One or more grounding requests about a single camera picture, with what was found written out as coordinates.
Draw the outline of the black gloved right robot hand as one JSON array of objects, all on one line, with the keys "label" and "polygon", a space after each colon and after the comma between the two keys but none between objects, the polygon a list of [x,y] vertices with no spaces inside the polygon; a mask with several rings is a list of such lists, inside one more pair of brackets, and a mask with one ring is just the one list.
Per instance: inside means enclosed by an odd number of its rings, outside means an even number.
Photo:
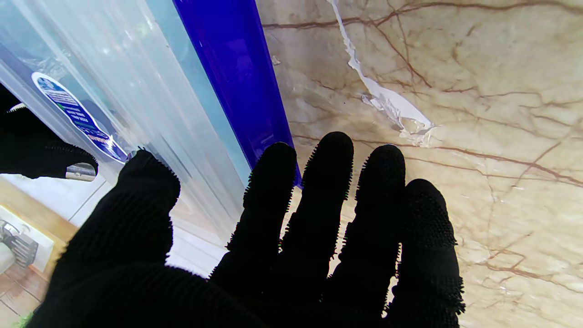
[{"label": "black gloved right robot hand", "polygon": [[93,181],[98,163],[80,147],[65,143],[27,106],[0,87],[0,172],[37,179]]}]

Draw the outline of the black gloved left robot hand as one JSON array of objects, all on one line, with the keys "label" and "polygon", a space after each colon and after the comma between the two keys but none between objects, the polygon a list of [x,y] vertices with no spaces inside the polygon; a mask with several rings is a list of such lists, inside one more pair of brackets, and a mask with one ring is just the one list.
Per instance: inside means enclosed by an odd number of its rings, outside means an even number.
[{"label": "black gloved left robot hand", "polygon": [[209,278],[166,264],[175,174],[141,149],[56,262],[29,328],[458,328],[464,282],[442,194],[405,181],[400,150],[364,163],[355,218],[329,275],[353,172],[353,142],[327,133],[280,235],[296,152],[268,147]]}]

